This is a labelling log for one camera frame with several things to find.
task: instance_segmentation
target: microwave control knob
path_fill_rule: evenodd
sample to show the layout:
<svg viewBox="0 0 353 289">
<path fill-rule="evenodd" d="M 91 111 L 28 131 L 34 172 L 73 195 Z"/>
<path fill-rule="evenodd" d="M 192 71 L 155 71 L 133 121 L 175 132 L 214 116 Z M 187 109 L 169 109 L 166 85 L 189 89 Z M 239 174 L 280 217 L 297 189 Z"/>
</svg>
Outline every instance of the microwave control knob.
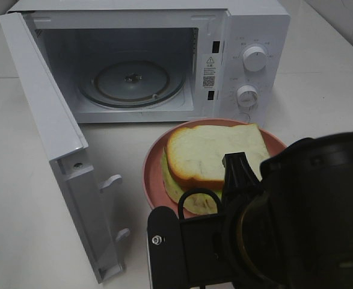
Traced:
<svg viewBox="0 0 353 289">
<path fill-rule="evenodd" d="M 262 46 L 251 46 L 243 52 L 244 67 L 252 72 L 258 71 L 266 66 L 267 52 Z"/>
<path fill-rule="evenodd" d="M 241 107 L 252 107 L 258 100 L 258 92 L 252 85 L 243 85 L 236 92 L 236 100 Z"/>
</svg>

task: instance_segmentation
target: open microwave door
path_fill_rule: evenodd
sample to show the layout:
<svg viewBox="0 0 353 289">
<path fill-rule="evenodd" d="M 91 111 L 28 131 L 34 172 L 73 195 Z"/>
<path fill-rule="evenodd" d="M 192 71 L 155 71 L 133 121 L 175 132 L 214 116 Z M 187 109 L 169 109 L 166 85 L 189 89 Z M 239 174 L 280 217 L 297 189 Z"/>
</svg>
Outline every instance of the open microwave door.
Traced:
<svg viewBox="0 0 353 289">
<path fill-rule="evenodd" d="M 20 13 L 0 16 L 49 164 L 61 189 L 92 269 L 100 283 L 123 270 L 116 242 L 129 230 L 112 232 L 100 194 L 120 175 L 98 184 L 88 147 L 36 43 L 34 24 Z"/>
</svg>

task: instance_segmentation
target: label sticker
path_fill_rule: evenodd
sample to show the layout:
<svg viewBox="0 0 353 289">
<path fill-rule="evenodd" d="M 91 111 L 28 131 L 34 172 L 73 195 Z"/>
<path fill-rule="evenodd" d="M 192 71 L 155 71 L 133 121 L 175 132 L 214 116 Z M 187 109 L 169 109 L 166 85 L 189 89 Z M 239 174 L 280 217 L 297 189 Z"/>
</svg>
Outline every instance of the label sticker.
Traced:
<svg viewBox="0 0 353 289">
<path fill-rule="evenodd" d="M 221 55 L 218 54 L 203 54 L 203 83 L 204 89 L 214 89 L 218 81 L 219 69 L 221 66 Z"/>
</svg>

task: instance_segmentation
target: pink plate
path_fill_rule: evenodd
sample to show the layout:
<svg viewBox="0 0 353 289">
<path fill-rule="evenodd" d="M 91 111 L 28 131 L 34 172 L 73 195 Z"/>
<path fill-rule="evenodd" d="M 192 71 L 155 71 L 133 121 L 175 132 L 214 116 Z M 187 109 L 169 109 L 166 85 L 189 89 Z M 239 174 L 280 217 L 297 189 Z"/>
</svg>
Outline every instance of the pink plate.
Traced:
<svg viewBox="0 0 353 289">
<path fill-rule="evenodd" d="M 144 192 L 146 194 L 148 203 L 151 208 L 156 208 L 159 206 L 170 207 L 177 214 L 177 204 L 173 202 L 165 192 L 162 172 L 160 167 L 160 159 L 162 156 L 163 148 L 167 144 L 169 136 L 177 128 L 193 128 L 197 125 L 221 125 L 221 126 L 235 126 L 235 125 L 245 125 L 244 122 L 238 122 L 237 120 L 231 119 L 201 119 L 193 120 L 191 122 L 185 122 L 181 125 L 175 126 L 171 130 L 167 131 L 155 143 L 152 145 L 146 159 L 144 160 L 143 165 L 143 186 Z M 260 129 L 262 137 L 266 143 L 267 150 L 270 156 L 277 155 L 283 149 L 286 148 L 286 145 L 282 143 L 277 137 L 268 133 L 267 131 Z M 184 210 L 185 217 L 195 216 L 193 213 Z"/>
</svg>

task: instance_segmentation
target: white countertop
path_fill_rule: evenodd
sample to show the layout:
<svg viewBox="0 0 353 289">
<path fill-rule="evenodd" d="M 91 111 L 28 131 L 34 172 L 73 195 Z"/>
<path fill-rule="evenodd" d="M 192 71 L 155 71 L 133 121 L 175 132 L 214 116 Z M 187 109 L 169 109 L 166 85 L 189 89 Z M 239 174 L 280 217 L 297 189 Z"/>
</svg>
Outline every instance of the white countertop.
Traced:
<svg viewBox="0 0 353 289">
<path fill-rule="evenodd" d="M 290 144 L 353 130 L 353 47 L 302 0 L 292 15 L 265 129 Z M 81 125 L 97 177 L 119 173 L 127 270 L 97 284 L 28 108 L 0 28 L 0 289 L 149 288 L 141 167 L 172 123 Z"/>
</svg>

